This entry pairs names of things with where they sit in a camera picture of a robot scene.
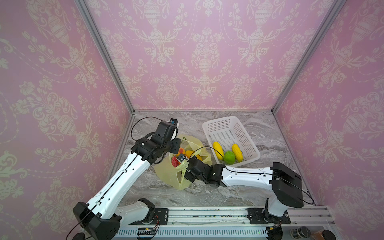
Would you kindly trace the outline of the yellow toy starfruit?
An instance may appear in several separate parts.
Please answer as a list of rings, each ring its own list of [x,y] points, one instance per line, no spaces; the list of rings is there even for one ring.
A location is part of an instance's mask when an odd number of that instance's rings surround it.
[[[244,156],[243,156],[243,153],[240,149],[240,147],[237,145],[237,144],[233,144],[232,145],[232,152],[234,153],[235,155],[235,159],[241,163],[243,160],[244,160]]]
[[[197,158],[198,160],[203,161],[203,159],[202,159],[202,157],[201,157],[200,155],[198,155],[198,154],[196,154],[196,153],[194,153],[193,151],[190,151],[190,150],[188,150],[188,151],[185,152],[185,156],[186,156],[188,159],[189,159],[190,157],[194,157],[194,156],[196,156],[196,158]]]

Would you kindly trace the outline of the magenta toy fruit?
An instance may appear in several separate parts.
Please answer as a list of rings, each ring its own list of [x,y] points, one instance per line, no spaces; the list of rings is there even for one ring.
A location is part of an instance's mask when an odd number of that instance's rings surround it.
[[[174,168],[176,168],[177,166],[179,166],[181,163],[178,161],[177,157],[176,156],[173,156],[172,159],[171,159],[171,164]]]

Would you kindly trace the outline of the yellow plastic bag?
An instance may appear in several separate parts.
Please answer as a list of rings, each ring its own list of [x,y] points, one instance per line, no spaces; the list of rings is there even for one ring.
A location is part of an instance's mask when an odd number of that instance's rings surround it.
[[[161,163],[154,166],[154,170],[159,179],[165,184],[177,190],[183,190],[187,188],[191,182],[185,178],[189,163],[187,160],[179,162],[177,157],[180,154],[187,154],[187,157],[189,157],[192,152],[196,151],[194,156],[197,156],[203,163],[211,166],[213,162],[211,154],[209,154],[206,149],[198,150],[198,148],[203,146],[203,143],[199,139],[187,135],[180,135],[178,138],[182,140],[179,152],[177,154],[168,153]]]

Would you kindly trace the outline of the yellow green toy mango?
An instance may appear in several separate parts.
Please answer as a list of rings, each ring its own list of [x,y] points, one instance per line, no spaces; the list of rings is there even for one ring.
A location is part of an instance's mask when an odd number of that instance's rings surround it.
[[[221,145],[218,143],[218,142],[213,142],[213,149],[214,149],[214,152],[217,156],[217,159],[220,160],[220,161],[223,161],[223,158],[224,158],[224,151],[223,151],[223,148],[221,147]]]

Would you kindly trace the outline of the green toy fruit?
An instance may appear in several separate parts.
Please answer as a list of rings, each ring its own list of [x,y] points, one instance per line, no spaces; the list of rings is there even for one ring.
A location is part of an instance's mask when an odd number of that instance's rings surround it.
[[[236,156],[232,151],[226,151],[223,160],[227,165],[233,165],[236,163]]]

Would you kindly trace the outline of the white plastic basket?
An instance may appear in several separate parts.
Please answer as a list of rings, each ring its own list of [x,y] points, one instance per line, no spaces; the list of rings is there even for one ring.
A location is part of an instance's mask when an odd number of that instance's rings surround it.
[[[214,142],[221,145],[224,152],[231,151],[236,144],[243,155],[243,160],[235,160],[233,167],[240,167],[257,161],[261,153],[254,141],[242,125],[241,121],[235,117],[223,117],[203,123],[203,131],[209,145],[212,147]]]

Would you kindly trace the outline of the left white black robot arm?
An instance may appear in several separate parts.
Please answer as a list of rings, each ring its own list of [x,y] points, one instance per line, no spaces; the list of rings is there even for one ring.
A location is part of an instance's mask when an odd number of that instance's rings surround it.
[[[176,119],[161,121],[155,132],[136,140],[120,169],[106,185],[86,203],[78,202],[73,213],[84,232],[75,240],[84,240],[89,234],[95,240],[111,240],[119,231],[135,222],[158,224],[156,206],[142,198],[134,204],[119,204],[136,180],[153,164],[159,164],[167,153],[176,154],[181,145]]]

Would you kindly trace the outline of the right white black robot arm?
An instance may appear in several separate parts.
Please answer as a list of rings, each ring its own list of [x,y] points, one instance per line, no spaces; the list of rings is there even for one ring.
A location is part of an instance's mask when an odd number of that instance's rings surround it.
[[[209,166],[196,156],[178,157],[178,160],[188,163],[185,179],[192,183],[199,180],[215,188],[246,186],[270,191],[272,196],[267,198],[262,211],[268,223],[279,223],[289,208],[304,206],[301,176],[282,163],[274,162],[271,167],[246,169],[225,165]]]

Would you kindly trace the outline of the yellow red toy peach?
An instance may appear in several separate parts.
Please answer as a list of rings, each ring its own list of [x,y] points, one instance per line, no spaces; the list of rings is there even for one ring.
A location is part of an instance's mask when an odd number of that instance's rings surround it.
[[[185,152],[186,152],[186,150],[184,149],[184,148],[180,148],[179,149],[179,152],[178,152],[178,155],[180,155],[180,154],[185,154]]]

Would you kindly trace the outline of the round metal tin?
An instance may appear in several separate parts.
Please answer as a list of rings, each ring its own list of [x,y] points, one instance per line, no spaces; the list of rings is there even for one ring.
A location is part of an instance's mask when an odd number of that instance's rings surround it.
[[[290,230],[290,236],[294,240],[307,239],[311,236],[311,234],[312,234],[311,230],[306,226],[302,226],[302,227],[298,227],[296,229]]]

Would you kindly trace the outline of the black round knob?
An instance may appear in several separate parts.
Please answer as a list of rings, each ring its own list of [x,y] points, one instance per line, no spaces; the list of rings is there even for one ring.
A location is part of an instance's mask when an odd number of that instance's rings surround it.
[[[323,230],[321,235],[324,240],[336,240],[335,234],[329,230]]]

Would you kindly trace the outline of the aluminium rail base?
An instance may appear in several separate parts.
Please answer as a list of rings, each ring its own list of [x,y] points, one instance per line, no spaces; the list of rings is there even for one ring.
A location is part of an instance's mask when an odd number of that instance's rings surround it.
[[[111,240],[294,240],[290,230],[308,227],[307,239],[324,240],[323,230],[342,237],[325,207],[289,209],[279,223],[265,221],[262,208],[169,207],[156,208],[158,224],[135,222],[120,227]]]

